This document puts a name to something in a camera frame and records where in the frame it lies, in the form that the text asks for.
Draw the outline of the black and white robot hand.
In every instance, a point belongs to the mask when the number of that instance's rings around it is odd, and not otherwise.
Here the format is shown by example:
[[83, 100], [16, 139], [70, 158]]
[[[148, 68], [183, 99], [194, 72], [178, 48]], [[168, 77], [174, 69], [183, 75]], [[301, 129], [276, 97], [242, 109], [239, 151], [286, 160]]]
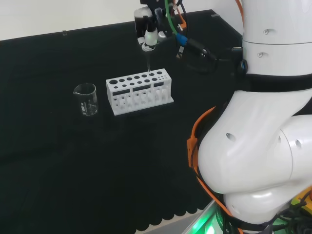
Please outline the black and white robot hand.
[[167, 20], [165, 1], [140, 0], [141, 8], [134, 11], [136, 37], [143, 52], [151, 52], [172, 35]]

